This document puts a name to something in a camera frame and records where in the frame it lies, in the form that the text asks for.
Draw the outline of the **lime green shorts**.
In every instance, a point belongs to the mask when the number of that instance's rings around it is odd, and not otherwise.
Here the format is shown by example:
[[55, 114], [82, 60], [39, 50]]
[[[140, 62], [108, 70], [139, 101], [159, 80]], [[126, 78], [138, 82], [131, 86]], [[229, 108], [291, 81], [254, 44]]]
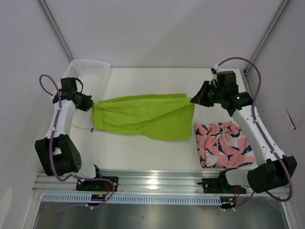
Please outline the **lime green shorts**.
[[185, 141], [195, 105], [187, 94], [146, 94], [100, 100], [92, 107], [95, 129], [153, 140]]

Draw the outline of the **pink shark print shorts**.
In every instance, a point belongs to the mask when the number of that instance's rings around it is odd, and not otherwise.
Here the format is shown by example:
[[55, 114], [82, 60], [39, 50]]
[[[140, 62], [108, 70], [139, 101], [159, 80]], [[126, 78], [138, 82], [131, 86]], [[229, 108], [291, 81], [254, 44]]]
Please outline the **pink shark print shorts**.
[[228, 169], [256, 163], [253, 150], [236, 122], [194, 124], [202, 168]]

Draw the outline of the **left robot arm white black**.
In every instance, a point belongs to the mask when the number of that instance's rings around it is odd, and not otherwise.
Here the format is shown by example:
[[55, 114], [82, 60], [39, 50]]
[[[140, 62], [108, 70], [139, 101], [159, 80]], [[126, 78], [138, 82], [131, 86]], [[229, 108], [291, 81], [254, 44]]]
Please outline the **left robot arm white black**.
[[62, 78], [53, 94], [53, 108], [50, 127], [43, 139], [35, 142], [35, 150], [46, 175], [56, 177], [60, 182], [75, 178], [91, 190], [100, 190], [103, 178], [99, 168], [82, 161], [80, 152], [70, 138], [72, 120], [77, 110], [89, 111], [93, 106], [90, 95], [83, 94], [77, 85], [78, 78]]

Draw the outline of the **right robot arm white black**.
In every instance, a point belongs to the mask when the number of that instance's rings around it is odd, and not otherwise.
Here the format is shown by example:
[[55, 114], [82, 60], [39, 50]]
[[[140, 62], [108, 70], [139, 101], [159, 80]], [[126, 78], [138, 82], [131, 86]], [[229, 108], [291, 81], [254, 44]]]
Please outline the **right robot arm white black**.
[[272, 139], [259, 116], [252, 97], [247, 92], [240, 92], [236, 75], [233, 71], [222, 71], [216, 79], [204, 81], [191, 103], [205, 107], [220, 104], [230, 117], [240, 126], [248, 140], [256, 165], [226, 169], [220, 172], [218, 188], [229, 192], [234, 186], [251, 188], [255, 193], [270, 193], [275, 188], [289, 186], [292, 198], [294, 189], [291, 177], [297, 167], [293, 156], [286, 156]]

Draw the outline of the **white plastic basket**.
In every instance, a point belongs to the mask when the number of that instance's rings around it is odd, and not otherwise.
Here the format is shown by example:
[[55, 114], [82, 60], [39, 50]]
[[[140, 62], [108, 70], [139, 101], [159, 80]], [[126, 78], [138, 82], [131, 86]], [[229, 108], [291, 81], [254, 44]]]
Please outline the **white plastic basket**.
[[109, 84], [110, 64], [108, 62], [74, 59], [66, 68], [63, 78], [80, 79], [84, 85], [83, 93], [92, 95], [95, 103], [104, 98]]

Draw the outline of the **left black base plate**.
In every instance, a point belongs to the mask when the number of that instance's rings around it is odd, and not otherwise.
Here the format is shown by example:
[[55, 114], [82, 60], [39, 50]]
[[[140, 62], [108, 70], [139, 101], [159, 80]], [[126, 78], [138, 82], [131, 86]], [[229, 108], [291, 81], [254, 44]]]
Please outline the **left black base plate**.
[[[103, 177], [110, 180], [114, 184], [114, 191], [117, 192], [119, 178], [118, 177]], [[98, 191], [98, 192], [112, 192], [112, 184], [107, 181], [77, 181], [77, 191]]]

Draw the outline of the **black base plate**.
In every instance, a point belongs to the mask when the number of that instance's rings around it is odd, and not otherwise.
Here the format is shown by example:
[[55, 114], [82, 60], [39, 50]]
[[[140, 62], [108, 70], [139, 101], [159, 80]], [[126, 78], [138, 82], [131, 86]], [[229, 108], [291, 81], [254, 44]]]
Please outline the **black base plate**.
[[201, 186], [206, 194], [246, 194], [246, 188], [229, 185], [218, 178], [203, 178], [197, 185]]
[[[114, 184], [114, 191], [117, 192], [119, 178], [118, 177], [103, 177], [110, 180]], [[77, 181], [77, 191], [98, 191], [98, 192], [112, 192], [112, 184], [107, 181]]]

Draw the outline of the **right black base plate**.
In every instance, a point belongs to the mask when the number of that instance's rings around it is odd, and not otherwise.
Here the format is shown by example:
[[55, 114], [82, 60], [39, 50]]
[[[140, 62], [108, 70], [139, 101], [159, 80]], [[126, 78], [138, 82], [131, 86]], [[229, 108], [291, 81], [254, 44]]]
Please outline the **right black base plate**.
[[246, 194], [246, 188], [229, 185], [218, 178], [203, 178], [197, 185], [201, 186], [206, 194]]

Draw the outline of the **aluminium mounting rail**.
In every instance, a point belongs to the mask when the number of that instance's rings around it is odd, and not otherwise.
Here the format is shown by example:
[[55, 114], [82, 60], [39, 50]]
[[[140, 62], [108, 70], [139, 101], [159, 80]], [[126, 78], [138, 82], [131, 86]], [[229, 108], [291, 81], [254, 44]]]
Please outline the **aluminium mounting rail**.
[[[202, 171], [160, 171], [160, 170], [102, 170], [103, 176], [118, 177], [117, 194], [138, 195], [200, 195], [203, 187], [198, 183], [203, 178], [216, 178], [220, 170]], [[39, 173], [33, 192], [76, 193], [77, 180], [65, 182]]]

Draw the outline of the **left aluminium frame post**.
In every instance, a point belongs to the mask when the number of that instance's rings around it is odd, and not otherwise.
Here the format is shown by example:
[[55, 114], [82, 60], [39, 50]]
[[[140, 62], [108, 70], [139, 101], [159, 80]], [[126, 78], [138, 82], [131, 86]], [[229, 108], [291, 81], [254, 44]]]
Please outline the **left aluminium frame post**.
[[55, 17], [53, 16], [52, 11], [50, 10], [47, 1], [46, 0], [37, 0], [37, 3], [43, 13], [43, 15], [45, 16], [45, 19], [47, 21], [47, 23], [49, 24], [53, 34], [55, 35], [62, 51], [64, 52], [65, 56], [67, 57], [67, 59], [71, 62], [74, 57], [70, 51], [70, 48], [67, 45], [67, 42], [64, 38], [64, 36], [62, 35], [62, 32], [55, 20]]

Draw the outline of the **aluminium frame post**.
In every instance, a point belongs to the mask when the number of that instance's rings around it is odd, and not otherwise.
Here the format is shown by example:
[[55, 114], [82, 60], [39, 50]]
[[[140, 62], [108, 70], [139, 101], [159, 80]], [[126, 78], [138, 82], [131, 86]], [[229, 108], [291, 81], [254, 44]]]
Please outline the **aluminium frame post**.
[[47, 1], [46, 0], [37, 0], [37, 3], [43, 13], [43, 15], [45, 16], [45, 19], [47, 21], [47, 23], [49, 24], [53, 34], [55, 35], [62, 51], [64, 52], [65, 56], [67, 57], [67, 59], [71, 62], [74, 57], [70, 51], [70, 48], [67, 45], [67, 42], [64, 38], [64, 36], [62, 35], [62, 32], [55, 20], [55, 17], [53, 16], [52, 11], [50, 10]]
[[277, 8], [275, 14], [273, 15], [271, 21], [269, 22], [263, 36], [261, 37], [255, 51], [253, 52], [250, 61], [252, 63], [256, 63], [260, 55], [262, 54], [265, 46], [268, 44], [269, 40], [271, 39], [273, 33], [275, 32], [277, 26], [279, 25], [281, 19], [283, 18], [285, 12], [288, 10], [289, 5], [291, 4], [292, 0], [282, 0], [280, 2], [279, 7]]

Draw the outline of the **right aluminium frame post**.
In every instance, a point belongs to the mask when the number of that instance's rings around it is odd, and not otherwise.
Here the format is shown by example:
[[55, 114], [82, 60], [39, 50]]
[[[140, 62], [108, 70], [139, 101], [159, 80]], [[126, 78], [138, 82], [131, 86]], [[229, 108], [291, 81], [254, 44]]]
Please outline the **right aluminium frame post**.
[[277, 26], [279, 25], [281, 19], [283, 18], [285, 12], [288, 10], [289, 5], [291, 4], [292, 0], [282, 0], [280, 2], [279, 7], [277, 8], [275, 14], [273, 15], [271, 21], [269, 22], [263, 36], [261, 37], [255, 51], [253, 52], [250, 61], [252, 63], [256, 63], [260, 55], [262, 54], [265, 46], [268, 44], [269, 40], [271, 39], [273, 33], [275, 32]]

